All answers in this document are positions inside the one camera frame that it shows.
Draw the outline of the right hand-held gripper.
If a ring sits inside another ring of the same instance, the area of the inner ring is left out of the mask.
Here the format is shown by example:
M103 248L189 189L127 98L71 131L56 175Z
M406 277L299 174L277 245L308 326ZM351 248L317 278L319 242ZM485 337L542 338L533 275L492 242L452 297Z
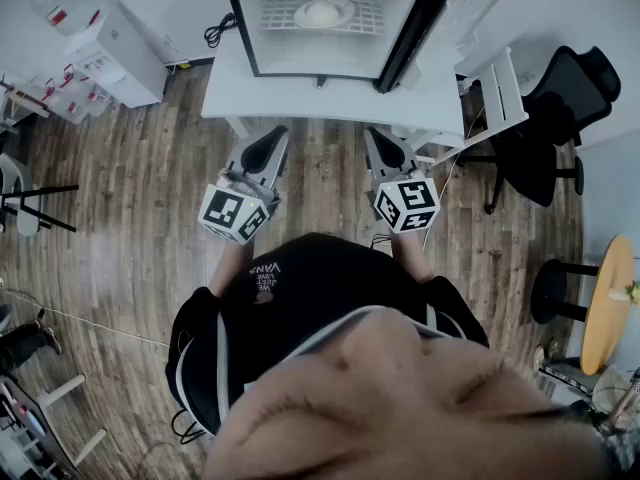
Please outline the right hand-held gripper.
M376 216L395 234L429 229L440 211L440 199L434 179L415 171L413 149L404 139L376 127L366 127L364 138L368 167L379 179L372 184Z

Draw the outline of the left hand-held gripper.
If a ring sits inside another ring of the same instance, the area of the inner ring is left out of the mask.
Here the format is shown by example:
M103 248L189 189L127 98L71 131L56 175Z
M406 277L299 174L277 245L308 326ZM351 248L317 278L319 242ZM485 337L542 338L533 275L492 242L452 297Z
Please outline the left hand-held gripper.
M251 242L281 201L273 186L288 146L289 131L283 125L241 140L228 158L227 169L207 186L198 222L227 240L241 245Z

